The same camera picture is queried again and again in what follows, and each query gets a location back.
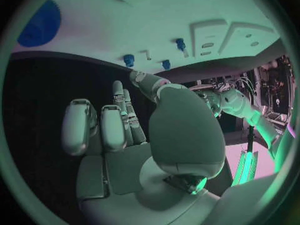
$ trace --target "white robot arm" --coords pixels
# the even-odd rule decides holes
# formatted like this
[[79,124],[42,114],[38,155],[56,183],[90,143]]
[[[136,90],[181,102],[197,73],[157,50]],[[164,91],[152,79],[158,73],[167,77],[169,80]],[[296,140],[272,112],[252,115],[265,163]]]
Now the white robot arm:
[[215,117],[224,113],[246,119],[249,125],[255,127],[268,145],[272,158],[275,158],[280,135],[274,126],[262,115],[259,109],[251,105],[249,99],[237,89],[224,92],[197,91],[206,104],[211,108]]

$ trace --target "blue cap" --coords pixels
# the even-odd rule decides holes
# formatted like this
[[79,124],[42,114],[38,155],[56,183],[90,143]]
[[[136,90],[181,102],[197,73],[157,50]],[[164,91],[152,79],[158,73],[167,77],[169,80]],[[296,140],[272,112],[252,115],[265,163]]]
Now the blue cap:
[[177,44],[177,48],[181,51],[184,51],[184,49],[186,48],[183,38],[176,39],[176,44]]
[[162,61],[162,66],[165,70],[170,70],[170,68],[171,68],[170,60]]
[[131,68],[134,66],[135,56],[133,56],[132,54],[125,55],[123,59],[127,68]]
[[41,46],[50,42],[61,26],[61,12],[57,4],[47,0],[27,23],[18,38],[24,47]]

